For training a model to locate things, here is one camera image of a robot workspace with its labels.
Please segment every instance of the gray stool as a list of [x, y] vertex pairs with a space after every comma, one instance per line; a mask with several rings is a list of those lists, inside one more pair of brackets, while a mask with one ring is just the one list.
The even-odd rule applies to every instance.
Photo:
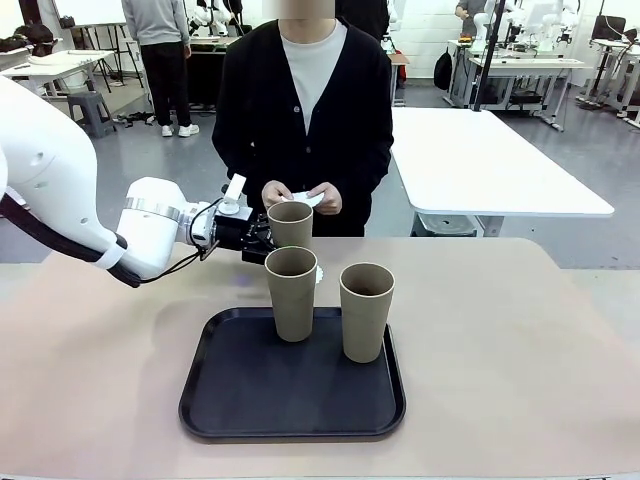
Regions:
[[477, 237], [478, 230], [463, 215], [425, 215], [416, 213], [412, 237]]
[[[101, 138], [107, 134], [108, 128], [116, 131], [116, 126], [111, 119], [111, 112], [107, 104], [104, 103], [102, 94], [98, 92], [73, 93], [67, 97], [71, 120], [80, 125], [85, 132], [94, 137]], [[76, 121], [74, 107], [82, 110], [82, 120]]]

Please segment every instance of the white t-shirt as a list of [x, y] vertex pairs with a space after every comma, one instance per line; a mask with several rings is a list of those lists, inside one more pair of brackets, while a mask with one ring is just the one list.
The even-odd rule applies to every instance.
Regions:
[[347, 27], [337, 20], [331, 35], [318, 43], [293, 43], [282, 37], [282, 46], [289, 61], [307, 133], [313, 109], [327, 88], [346, 38]]

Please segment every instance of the brown cup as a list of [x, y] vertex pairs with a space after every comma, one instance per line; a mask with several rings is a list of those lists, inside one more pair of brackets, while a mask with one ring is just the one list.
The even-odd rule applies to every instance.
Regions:
[[301, 342], [313, 329], [313, 300], [318, 259], [311, 250], [284, 247], [265, 261], [278, 336]]
[[380, 355], [394, 288], [393, 274], [372, 263], [351, 265], [340, 275], [343, 350], [354, 362]]
[[282, 202], [267, 211], [277, 247], [311, 248], [313, 208], [302, 202]]

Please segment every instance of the gray shirt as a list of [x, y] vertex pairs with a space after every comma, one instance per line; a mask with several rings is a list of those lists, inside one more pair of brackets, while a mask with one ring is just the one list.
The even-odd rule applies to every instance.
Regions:
[[140, 45], [182, 42], [189, 28], [182, 0], [122, 0], [131, 37]]
[[460, 0], [458, 7], [462, 7], [469, 13], [469, 18], [462, 22], [462, 33], [467, 33], [471, 36], [476, 35], [476, 25], [473, 23], [473, 17], [478, 13], [484, 13], [484, 5], [487, 0]]

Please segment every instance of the tray rim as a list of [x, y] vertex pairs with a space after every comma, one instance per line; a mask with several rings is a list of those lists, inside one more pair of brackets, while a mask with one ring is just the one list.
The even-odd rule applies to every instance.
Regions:
[[[193, 385], [195, 384], [195, 380], [200, 373], [200, 369], [202, 367], [202, 363], [204, 358], [206, 358], [206, 349], [205, 345], [213, 335], [216, 327], [221, 323], [231, 320], [233, 318], [237, 318], [240, 316], [238, 314], [246, 313], [246, 312], [255, 312], [256, 314], [260, 314], [264, 316], [266, 312], [273, 312], [273, 308], [271, 307], [233, 307], [226, 310], [223, 310], [213, 317], [211, 317], [207, 323], [204, 325], [202, 330], [202, 334], [200, 335], [200, 339], [198, 340], [198, 346], [196, 347], [196, 352], [191, 363], [191, 367], [189, 368], [189, 374], [187, 375], [187, 379], [185, 382], [184, 389], [182, 391], [182, 395], [180, 396], [180, 402], [178, 403], [178, 416], [180, 418], [180, 423], [182, 426], [189, 432], [190, 434], [206, 440], [243, 440], [243, 439], [287, 439], [287, 438], [297, 438], [297, 439], [327, 439], [327, 438], [336, 438], [336, 439], [357, 439], [357, 438], [378, 438], [383, 437], [392, 431], [394, 431], [404, 419], [404, 416], [407, 411], [407, 400], [404, 392], [404, 384], [402, 383], [402, 377], [400, 374], [400, 367], [398, 365], [398, 358], [396, 355], [395, 344], [393, 341], [393, 334], [391, 332], [391, 327], [387, 324], [383, 337], [383, 349], [382, 352], [385, 355], [387, 361], [387, 368], [389, 369], [389, 375], [391, 380], [391, 387], [394, 396], [394, 400], [396, 402], [396, 411], [389, 422], [388, 425], [383, 428], [377, 430], [374, 433], [358, 433], [358, 432], [347, 432], [347, 433], [238, 433], [233, 435], [220, 435], [220, 434], [211, 434], [207, 432], [203, 432], [199, 430], [193, 422], [189, 418], [188, 412], [190, 411], [190, 406], [193, 397]], [[318, 318], [329, 318], [335, 316], [342, 316], [342, 309], [340, 307], [315, 307], [313, 309], [313, 318], [314, 320]]]

